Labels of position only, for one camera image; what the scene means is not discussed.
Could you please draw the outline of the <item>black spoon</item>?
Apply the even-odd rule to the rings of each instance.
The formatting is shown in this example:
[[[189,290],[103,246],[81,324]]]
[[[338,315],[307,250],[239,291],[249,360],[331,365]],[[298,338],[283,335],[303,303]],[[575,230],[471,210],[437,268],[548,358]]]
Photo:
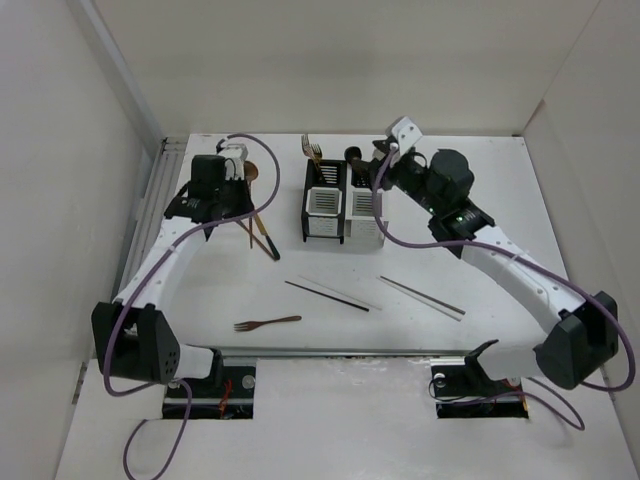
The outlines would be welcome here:
[[[362,160],[362,151],[357,146],[350,146],[344,151],[344,159],[347,163],[359,162]]]

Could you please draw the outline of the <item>silver fork green handle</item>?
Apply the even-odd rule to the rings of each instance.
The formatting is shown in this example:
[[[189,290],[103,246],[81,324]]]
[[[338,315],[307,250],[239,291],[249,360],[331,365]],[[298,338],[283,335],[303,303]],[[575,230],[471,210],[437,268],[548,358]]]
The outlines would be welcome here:
[[[322,176],[322,167],[321,167],[321,162],[323,159],[322,149],[320,145],[317,143],[311,143],[310,149],[311,149],[312,160],[314,162],[316,171],[318,172],[319,176]]]

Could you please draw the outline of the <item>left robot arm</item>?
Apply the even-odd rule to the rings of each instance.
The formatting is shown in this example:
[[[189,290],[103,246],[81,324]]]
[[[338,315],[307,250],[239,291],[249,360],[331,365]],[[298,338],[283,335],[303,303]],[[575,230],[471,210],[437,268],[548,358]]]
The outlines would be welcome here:
[[[254,209],[244,163],[247,150],[232,144],[219,154],[196,155],[191,177],[169,202],[158,236],[127,286],[91,314],[101,372],[167,385],[189,378],[201,396],[223,387],[220,353],[180,343],[166,312],[198,250],[215,226]]]

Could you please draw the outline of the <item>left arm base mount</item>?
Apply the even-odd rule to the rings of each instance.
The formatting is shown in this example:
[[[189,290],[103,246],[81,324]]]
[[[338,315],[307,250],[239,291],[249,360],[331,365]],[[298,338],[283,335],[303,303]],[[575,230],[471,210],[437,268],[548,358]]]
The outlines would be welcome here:
[[[247,420],[253,418],[256,363],[226,363],[218,349],[180,346],[177,371],[191,389],[192,420]]]

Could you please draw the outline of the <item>copper fork long handle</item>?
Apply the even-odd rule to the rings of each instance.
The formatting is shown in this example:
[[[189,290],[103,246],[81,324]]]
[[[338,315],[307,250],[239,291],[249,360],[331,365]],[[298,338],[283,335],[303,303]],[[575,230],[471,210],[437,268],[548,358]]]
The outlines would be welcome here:
[[[303,134],[301,136],[301,148],[303,153],[313,162],[312,160],[312,154],[311,154],[311,149],[310,149],[310,139],[309,139],[309,135],[308,134]]]

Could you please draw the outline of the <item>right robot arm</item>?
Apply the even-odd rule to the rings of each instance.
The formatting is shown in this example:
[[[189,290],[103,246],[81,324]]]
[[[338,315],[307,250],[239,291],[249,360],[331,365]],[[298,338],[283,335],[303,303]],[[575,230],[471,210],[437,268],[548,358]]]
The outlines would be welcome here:
[[[443,149],[426,164],[420,156],[414,148],[376,142],[366,164],[372,192],[396,187],[427,211],[431,247],[447,249],[491,278],[545,335],[511,347],[486,340],[465,358],[463,381],[470,391],[484,394],[499,380],[525,376],[543,376],[571,390],[629,347],[613,298],[590,295],[542,267],[470,199],[475,177],[464,155]]]

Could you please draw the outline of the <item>dark copper spoon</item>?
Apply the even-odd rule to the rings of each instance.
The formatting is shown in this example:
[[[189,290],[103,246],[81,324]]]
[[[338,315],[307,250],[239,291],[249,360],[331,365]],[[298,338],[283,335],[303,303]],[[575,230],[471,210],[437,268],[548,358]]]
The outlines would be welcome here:
[[[369,169],[370,169],[370,163],[367,161],[362,160],[359,157],[353,157],[350,160],[348,160],[349,165],[351,166],[352,170],[357,173],[358,175],[368,175],[369,174]]]

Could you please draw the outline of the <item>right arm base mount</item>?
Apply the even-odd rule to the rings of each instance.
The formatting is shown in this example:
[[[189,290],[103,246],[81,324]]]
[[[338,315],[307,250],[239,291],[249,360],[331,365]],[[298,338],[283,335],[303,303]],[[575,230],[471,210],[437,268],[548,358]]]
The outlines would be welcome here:
[[[428,392],[439,419],[529,418],[519,380],[491,380],[457,357],[433,360],[431,374]]]

